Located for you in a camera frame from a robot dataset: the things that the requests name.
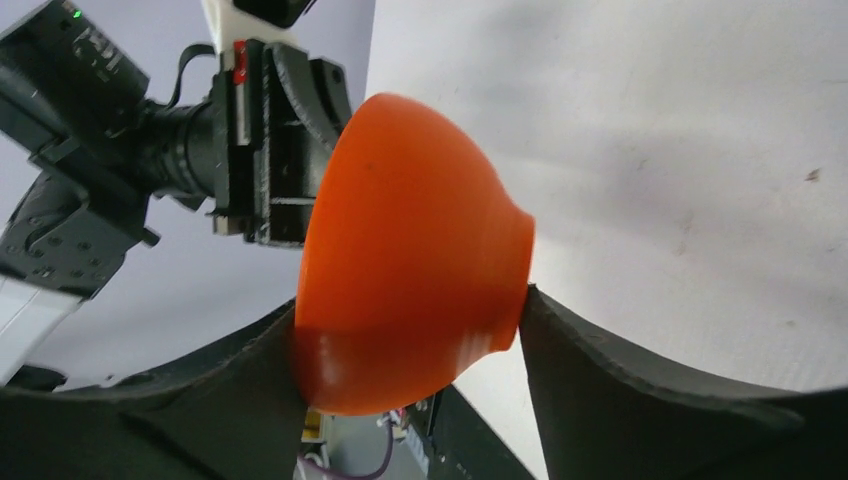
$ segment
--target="red component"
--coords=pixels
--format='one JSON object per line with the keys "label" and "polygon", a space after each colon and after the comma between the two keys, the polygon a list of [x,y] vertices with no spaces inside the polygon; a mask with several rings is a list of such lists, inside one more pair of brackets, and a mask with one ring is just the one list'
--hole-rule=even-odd
{"label": "red component", "polygon": [[243,85],[247,81],[247,42],[244,40],[233,42],[233,51],[236,56],[236,64],[233,68],[233,85]]}

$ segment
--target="table surface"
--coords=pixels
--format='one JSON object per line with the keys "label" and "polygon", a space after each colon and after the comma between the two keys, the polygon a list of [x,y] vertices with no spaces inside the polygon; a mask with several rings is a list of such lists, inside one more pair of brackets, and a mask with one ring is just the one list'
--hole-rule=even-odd
{"label": "table surface", "polygon": [[[368,94],[440,110],[538,221],[531,280],[682,363],[848,383],[848,3],[378,1]],[[460,388],[540,478],[519,346]]]}

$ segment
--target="purple cable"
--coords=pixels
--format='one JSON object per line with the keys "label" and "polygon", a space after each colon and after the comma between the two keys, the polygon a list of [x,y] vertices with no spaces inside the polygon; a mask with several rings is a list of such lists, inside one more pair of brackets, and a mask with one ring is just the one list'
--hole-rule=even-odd
{"label": "purple cable", "polygon": [[394,432],[392,431],[392,419],[389,415],[386,415],[386,431],[389,433],[388,437],[388,445],[386,446],[386,455],[383,457],[383,463],[380,465],[380,468],[375,470],[373,473],[369,473],[367,475],[346,475],[344,473],[334,472],[329,468],[324,468],[320,465],[316,465],[313,462],[310,462],[303,455],[297,456],[297,461],[301,462],[306,467],[325,475],[327,478],[332,478],[333,480],[377,480],[386,473],[386,470],[389,469],[389,462],[392,460],[392,451],[394,450]]}

